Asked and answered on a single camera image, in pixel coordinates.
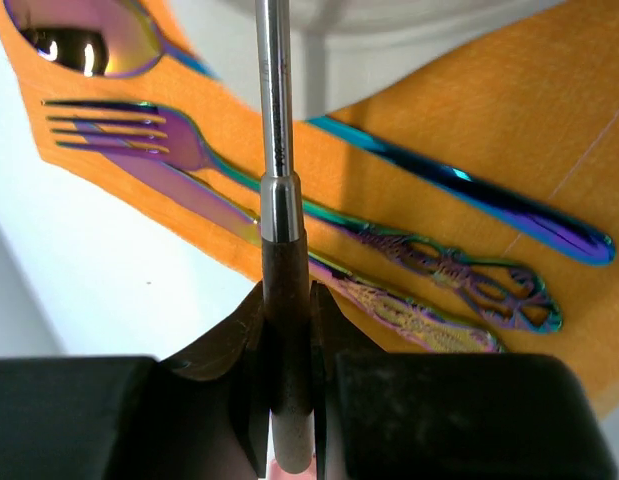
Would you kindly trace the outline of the metal cake server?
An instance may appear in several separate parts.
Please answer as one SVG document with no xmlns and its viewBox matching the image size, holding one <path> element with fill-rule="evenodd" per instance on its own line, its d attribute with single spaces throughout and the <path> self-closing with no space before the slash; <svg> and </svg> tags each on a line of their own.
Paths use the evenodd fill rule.
<svg viewBox="0 0 619 480">
<path fill-rule="evenodd" d="M 313 456 L 309 274 L 301 184 L 293 161 L 289 4 L 256 4 L 265 172 L 261 178 L 263 309 L 273 369 L 275 458 L 290 474 Z"/>
</svg>

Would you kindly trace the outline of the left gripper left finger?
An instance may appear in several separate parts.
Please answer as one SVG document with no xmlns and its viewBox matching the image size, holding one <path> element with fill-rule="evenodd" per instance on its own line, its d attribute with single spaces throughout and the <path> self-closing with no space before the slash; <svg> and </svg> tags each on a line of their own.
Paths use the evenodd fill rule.
<svg viewBox="0 0 619 480">
<path fill-rule="evenodd" d="M 256 479 L 262 290 L 171 357 L 0 359 L 0 479 Z"/>
</svg>

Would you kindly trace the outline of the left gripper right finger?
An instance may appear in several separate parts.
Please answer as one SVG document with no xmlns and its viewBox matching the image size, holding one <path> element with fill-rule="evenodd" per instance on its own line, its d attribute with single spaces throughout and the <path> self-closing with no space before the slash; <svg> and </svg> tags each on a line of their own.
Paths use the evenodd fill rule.
<svg viewBox="0 0 619 480">
<path fill-rule="evenodd" d="M 555 357 L 389 353 L 311 289 L 321 479 L 615 479 L 585 392 Z"/>
</svg>

